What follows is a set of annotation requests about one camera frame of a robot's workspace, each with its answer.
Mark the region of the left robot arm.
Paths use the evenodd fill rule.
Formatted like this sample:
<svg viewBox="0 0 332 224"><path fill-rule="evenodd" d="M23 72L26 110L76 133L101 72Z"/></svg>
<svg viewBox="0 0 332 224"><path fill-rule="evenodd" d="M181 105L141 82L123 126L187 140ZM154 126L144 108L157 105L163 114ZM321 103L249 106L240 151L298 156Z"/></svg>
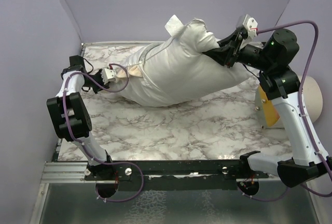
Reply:
<svg viewBox="0 0 332 224"><path fill-rule="evenodd" d="M49 115L58 138L74 143L88 158L89 166L98 166L96 173L107 180L113 177L115 168L110 164L110 155L92 134L91 118L80 92L87 87L98 93L101 91L98 84L105 88L109 86L102 79L101 69L91 78L83 75L87 72L83 57L74 55L69 60L69 67L61 73L63 82L59 93L46 102Z"/></svg>

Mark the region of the white pillow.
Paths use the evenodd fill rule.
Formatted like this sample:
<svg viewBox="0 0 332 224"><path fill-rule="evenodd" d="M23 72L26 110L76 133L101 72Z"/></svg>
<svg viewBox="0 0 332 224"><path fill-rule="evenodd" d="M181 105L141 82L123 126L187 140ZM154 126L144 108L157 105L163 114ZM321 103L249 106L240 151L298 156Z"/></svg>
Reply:
<svg viewBox="0 0 332 224"><path fill-rule="evenodd" d="M240 63L227 68L204 55L218 46L204 21L193 19L146 55L143 71L155 87L178 101L234 87L252 76Z"/></svg>

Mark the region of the grey pillowcase with cream trim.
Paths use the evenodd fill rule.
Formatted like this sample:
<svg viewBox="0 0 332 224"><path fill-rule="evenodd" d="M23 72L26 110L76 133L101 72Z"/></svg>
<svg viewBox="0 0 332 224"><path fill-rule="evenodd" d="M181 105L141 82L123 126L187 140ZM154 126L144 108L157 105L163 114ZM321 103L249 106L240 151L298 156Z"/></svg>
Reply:
<svg viewBox="0 0 332 224"><path fill-rule="evenodd" d="M166 26L171 31L171 38L185 25L176 16L172 16ZM143 106L161 107L185 102L178 101L155 87L143 71L146 55L163 43L165 42L149 44L121 60L121 67L115 69L117 80L111 84L111 89L118 90L118 95Z"/></svg>

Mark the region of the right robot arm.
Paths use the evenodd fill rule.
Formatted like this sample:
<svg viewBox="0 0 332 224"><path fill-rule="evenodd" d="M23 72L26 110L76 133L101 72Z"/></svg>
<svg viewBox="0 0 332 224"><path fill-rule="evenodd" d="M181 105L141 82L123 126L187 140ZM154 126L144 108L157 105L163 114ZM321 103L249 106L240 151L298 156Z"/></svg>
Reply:
<svg viewBox="0 0 332 224"><path fill-rule="evenodd" d="M218 48L204 52L221 66L238 62L259 70L259 85L279 114L289 138L293 156L284 160L259 151L242 155L239 174L250 178L257 171L278 176L288 187L300 185L331 171L331 157L324 149L305 108L300 81L289 67L299 51L296 35L287 29L273 32L262 49L240 48L240 31L218 42Z"/></svg>

